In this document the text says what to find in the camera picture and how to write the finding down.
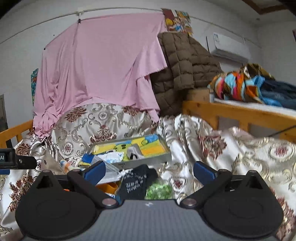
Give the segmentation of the grey door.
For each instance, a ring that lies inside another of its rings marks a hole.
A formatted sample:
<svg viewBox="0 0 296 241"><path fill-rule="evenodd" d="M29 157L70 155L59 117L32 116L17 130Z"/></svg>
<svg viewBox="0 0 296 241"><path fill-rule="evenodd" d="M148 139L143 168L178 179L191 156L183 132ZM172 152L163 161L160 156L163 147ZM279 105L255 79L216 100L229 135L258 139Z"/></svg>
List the grey door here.
<svg viewBox="0 0 296 241"><path fill-rule="evenodd" d="M0 131L6 130L6 112L4 106L4 95L0 97Z"/></svg>

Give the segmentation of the pink hanging sheet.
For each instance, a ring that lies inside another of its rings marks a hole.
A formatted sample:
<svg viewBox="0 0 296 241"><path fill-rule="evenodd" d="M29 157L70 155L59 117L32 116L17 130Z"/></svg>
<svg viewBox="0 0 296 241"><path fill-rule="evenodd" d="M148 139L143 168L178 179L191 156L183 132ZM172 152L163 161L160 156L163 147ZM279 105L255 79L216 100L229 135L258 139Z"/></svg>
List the pink hanging sheet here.
<svg viewBox="0 0 296 241"><path fill-rule="evenodd" d="M90 103L131 106L158 121L150 75L167 67L158 34L161 13L100 16L71 25L44 49L33 126L47 137L72 108Z"/></svg>

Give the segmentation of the white blue baby socks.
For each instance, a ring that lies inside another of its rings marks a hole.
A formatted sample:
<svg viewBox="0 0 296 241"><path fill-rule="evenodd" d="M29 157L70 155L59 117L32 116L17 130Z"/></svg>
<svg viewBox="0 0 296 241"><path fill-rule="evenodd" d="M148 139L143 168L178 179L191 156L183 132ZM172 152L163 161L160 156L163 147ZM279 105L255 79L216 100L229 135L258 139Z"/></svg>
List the white blue baby socks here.
<svg viewBox="0 0 296 241"><path fill-rule="evenodd" d="M101 154L100 157L102 158L102 160L110 164L120 163L124 160L125 153L124 152L108 152L106 154Z"/></svg>

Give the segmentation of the striped pastel towel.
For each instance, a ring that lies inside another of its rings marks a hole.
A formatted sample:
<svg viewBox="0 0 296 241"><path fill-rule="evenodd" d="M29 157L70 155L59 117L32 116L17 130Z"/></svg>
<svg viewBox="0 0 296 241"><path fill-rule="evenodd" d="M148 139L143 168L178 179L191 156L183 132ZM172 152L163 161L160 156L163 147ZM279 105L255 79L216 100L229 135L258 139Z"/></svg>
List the striped pastel towel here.
<svg viewBox="0 0 296 241"><path fill-rule="evenodd" d="M60 161L60 167L61 167L62 171L64 172L64 174L67 174L68 172L70 172L72 170L80 170L79 167L72 166L66 160Z"/></svg>

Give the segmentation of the black sock with text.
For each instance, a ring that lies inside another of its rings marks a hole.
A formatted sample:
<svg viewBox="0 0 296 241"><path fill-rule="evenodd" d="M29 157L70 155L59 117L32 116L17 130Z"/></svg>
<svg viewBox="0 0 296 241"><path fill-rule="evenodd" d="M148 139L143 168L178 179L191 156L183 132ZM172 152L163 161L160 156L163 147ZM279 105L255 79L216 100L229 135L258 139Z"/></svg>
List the black sock with text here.
<svg viewBox="0 0 296 241"><path fill-rule="evenodd" d="M144 200L147 189L157 179L158 174L154 168L140 165L124 175L116 196L120 201Z"/></svg>

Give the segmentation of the orange plastic scoop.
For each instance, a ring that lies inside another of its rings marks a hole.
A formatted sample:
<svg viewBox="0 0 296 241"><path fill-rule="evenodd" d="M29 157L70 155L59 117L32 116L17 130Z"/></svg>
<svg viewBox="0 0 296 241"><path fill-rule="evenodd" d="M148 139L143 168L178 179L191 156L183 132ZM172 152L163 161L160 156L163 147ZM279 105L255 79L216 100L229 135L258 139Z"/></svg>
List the orange plastic scoop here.
<svg viewBox="0 0 296 241"><path fill-rule="evenodd" d="M119 182L97 184L96 188L104 193L115 194L119 188L119 184Z"/></svg>

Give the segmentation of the grey face mask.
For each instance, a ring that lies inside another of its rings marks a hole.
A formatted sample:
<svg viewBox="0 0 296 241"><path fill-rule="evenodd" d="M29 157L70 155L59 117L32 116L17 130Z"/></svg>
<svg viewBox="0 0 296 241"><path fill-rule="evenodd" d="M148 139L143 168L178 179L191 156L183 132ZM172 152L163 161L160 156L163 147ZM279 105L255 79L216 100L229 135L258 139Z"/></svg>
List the grey face mask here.
<svg viewBox="0 0 296 241"><path fill-rule="evenodd" d="M90 166L92 171L93 183L103 184L116 182L121 179L120 170L105 161L98 161Z"/></svg>

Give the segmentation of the grey cloth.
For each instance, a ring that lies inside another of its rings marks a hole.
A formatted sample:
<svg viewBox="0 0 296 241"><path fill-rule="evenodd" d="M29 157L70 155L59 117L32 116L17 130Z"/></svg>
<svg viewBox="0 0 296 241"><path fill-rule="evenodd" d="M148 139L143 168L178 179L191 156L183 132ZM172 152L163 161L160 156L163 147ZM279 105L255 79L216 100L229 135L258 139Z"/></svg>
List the grey cloth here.
<svg viewBox="0 0 296 241"><path fill-rule="evenodd" d="M127 148L126 151L129 160L140 160L144 159L144 155L138 144L133 144Z"/></svg>

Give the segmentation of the brown quilted jacket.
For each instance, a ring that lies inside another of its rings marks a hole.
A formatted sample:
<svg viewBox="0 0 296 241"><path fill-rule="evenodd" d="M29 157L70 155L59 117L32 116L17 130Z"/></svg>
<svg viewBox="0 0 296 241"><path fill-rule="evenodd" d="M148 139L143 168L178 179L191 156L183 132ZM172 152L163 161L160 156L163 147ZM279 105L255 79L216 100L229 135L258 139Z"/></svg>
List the brown quilted jacket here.
<svg viewBox="0 0 296 241"><path fill-rule="evenodd" d="M207 87L222 73L216 60L197 40L186 33L160 33L159 44L167 68L150 75L159 105L159 115L178 115L189 89Z"/></svg>

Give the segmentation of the blue wall poster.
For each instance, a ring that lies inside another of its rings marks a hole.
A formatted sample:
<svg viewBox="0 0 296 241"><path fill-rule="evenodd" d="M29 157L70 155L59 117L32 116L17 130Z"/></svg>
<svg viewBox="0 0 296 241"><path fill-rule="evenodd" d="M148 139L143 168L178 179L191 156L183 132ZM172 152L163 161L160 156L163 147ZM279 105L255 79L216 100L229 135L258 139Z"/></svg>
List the blue wall poster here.
<svg viewBox="0 0 296 241"><path fill-rule="evenodd" d="M35 69L31 74L31 96L32 96L32 104L35 101L35 91L36 91L36 84L37 84L37 76L38 76L38 68Z"/></svg>

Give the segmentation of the grey tray with drawing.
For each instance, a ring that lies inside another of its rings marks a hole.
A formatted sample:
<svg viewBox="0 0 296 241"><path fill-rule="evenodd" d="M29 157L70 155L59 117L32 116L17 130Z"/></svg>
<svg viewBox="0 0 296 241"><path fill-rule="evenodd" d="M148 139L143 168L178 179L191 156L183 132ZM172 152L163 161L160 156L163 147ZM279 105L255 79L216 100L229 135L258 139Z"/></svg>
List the grey tray with drawing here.
<svg viewBox="0 0 296 241"><path fill-rule="evenodd" d="M82 157L82 162L105 161L119 170L140 165L155 165L171 161L171 151L158 134L94 143Z"/></svg>

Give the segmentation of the blue denim clothes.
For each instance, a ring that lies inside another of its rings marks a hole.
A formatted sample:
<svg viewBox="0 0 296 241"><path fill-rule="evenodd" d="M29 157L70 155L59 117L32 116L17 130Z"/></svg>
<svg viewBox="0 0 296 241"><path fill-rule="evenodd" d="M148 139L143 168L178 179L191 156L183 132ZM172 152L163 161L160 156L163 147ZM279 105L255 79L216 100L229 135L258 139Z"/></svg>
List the blue denim clothes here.
<svg viewBox="0 0 296 241"><path fill-rule="evenodd" d="M295 86L256 75L252 81L259 89L259 98L267 105L295 110Z"/></svg>

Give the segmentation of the white air conditioner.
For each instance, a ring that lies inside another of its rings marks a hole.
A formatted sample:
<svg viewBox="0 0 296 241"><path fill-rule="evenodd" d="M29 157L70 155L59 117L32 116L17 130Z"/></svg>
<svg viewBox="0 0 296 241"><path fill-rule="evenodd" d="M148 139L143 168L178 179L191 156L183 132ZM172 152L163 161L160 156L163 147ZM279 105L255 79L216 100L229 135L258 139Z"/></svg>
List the white air conditioner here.
<svg viewBox="0 0 296 241"><path fill-rule="evenodd" d="M213 56L240 63L247 63L251 59L249 48L228 36L213 33L207 40L209 52Z"/></svg>

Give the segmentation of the floral satin bed cover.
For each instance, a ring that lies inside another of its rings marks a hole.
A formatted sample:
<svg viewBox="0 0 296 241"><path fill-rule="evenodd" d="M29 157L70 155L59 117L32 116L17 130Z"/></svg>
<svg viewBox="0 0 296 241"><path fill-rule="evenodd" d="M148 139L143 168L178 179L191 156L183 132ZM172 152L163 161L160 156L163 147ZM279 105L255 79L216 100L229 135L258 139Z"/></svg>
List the floral satin bed cover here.
<svg viewBox="0 0 296 241"><path fill-rule="evenodd" d="M196 161L238 175L255 169L283 209L284 218L277 238L295 240L295 144L274 138L255 138L236 127L215 131L201 118L184 114L166 116L158 122L159 126L152 133L165 139L171 151L171 161L156 164L154 168L161 179L171 183L177 201L202 186L193 176L193 164ZM8 175L1 175L1 240L22 238L15 211L20 198L26 194L39 173L49 169L55 174L63 174L61 160L75 167L80 166L82 156L92 144L82 153L74 149L69 156L59 149L52 151L41 145L37 145L29 155L16 150L18 155L34 157L37 168L13 170Z"/></svg>

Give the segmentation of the cartoon wall poster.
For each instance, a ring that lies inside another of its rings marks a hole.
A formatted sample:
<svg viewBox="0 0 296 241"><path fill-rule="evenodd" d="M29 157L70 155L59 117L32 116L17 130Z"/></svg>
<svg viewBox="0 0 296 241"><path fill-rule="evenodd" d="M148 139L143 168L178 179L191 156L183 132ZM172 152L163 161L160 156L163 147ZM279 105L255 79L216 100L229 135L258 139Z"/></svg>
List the cartoon wall poster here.
<svg viewBox="0 0 296 241"><path fill-rule="evenodd" d="M162 9L162 12L165 16L166 29L168 32L188 33L189 36L193 36L191 19L187 12L171 9Z"/></svg>

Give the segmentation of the colourful striped cloth bundle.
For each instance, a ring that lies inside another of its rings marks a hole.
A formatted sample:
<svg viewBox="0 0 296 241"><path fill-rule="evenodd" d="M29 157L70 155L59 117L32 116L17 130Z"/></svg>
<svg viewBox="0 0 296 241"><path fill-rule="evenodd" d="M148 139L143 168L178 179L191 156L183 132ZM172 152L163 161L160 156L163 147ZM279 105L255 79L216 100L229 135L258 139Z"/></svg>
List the colourful striped cloth bundle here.
<svg viewBox="0 0 296 241"><path fill-rule="evenodd" d="M248 63L239 70L217 74L208 88L222 100L264 104L260 87L266 80L275 78L261 65Z"/></svg>

